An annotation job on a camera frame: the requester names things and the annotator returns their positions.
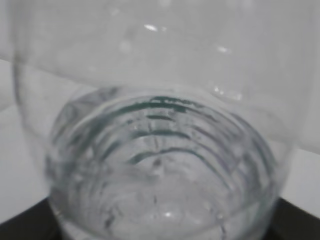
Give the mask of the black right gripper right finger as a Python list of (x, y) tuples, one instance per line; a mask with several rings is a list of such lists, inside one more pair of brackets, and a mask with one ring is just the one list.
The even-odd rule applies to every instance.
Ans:
[(320, 219), (280, 199), (264, 240), (320, 240)]

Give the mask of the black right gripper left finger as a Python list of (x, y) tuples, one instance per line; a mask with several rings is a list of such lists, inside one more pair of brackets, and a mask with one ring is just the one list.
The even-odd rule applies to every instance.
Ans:
[(62, 239), (47, 198), (0, 225), (0, 240)]

